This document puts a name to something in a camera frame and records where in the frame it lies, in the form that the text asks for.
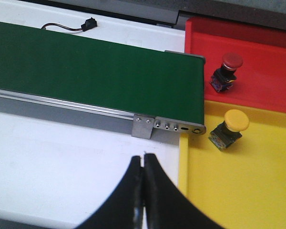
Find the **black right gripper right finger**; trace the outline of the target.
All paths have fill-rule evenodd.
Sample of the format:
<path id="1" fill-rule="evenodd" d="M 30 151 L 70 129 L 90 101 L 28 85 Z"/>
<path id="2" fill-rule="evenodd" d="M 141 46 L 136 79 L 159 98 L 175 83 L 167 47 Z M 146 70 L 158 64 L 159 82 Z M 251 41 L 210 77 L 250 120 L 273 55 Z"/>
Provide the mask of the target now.
<path id="1" fill-rule="evenodd" d="M 221 229 L 174 185 L 155 154 L 144 155 L 144 194 L 149 229 Z"/>

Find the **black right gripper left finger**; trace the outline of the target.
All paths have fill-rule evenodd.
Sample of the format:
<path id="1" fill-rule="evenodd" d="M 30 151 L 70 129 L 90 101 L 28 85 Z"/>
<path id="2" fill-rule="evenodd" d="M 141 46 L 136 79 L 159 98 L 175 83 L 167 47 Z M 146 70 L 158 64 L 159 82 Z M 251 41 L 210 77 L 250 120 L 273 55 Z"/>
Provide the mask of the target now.
<path id="1" fill-rule="evenodd" d="M 141 229 L 143 226 L 143 168 L 133 156 L 119 184 L 78 229 Z"/>

